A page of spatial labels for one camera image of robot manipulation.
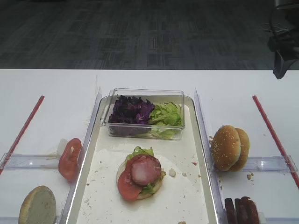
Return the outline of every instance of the red straw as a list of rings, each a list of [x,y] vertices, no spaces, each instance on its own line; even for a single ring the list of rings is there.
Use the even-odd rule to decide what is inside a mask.
[[[27,118],[23,128],[20,130],[20,133],[18,134],[17,138],[14,140],[13,145],[10,147],[7,157],[4,160],[4,164],[3,167],[5,166],[5,164],[8,162],[8,159],[10,158],[10,154],[14,152],[14,149],[16,148],[16,146],[18,145],[22,135],[24,134],[24,132],[26,131],[28,125],[30,124],[31,120],[33,119],[34,115],[36,114],[38,108],[40,107],[40,105],[43,102],[43,99],[45,98],[45,96],[41,96],[39,98],[39,100],[37,101],[35,107],[33,108],[31,114],[29,115],[29,117]]]
[[[282,146],[282,144],[281,144],[278,136],[276,135],[276,133],[274,131],[274,128],[272,127],[272,125],[271,125],[271,123],[270,123],[270,121],[269,121],[269,119],[268,119],[265,111],[263,110],[263,107],[262,107],[261,103],[258,101],[257,96],[252,96],[252,98],[253,98],[253,100],[254,100],[254,102],[255,102],[258,110],[260,111],[260,113],[261,113],[261,115],[263,117],[263,120],[265,121],[265,123],[266,123],[266,125],[267,125],[267,127],[268,127],[268,129],[269,129],[269,131],[270,131],[270,133],[271,133],[271,135],[272,135],[272,137],[273,137],[273,139],[274,139],[277,147],[278,147],[278,149],[280,150],[281,155],[282,156],[287,156],[287,154],[285,152],[285,149]],[[288,165],[288,167],[289,167],[289,169],[291,171],[294,170],[294,167],[293,167],[293,165],[292,165],[291,162],[289,162],[288,160],[286,160],[285,162],[287,163],[287,165]],[[297,173],[296,172],[291,172],[291,175],[293,176],[293,179],[296,182],[297,187],[299,188],[299,177],[298,177]]]

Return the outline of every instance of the plastic container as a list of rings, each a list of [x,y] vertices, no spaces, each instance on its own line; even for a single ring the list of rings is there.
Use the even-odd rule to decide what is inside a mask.
[[[172,102],[179,106],[179,113],[183,119],[183,125],[158,126],[109,122],[109,117],[113,113],[114,104],[121,95],[126,97],[141,97],[143,101],[149,100],[153,104]],[[116,88],[109,93],[103,115],[102,124],[107,127],[109,135],[111,136],[179,140],[185,128],[184,93],[182,91]]]

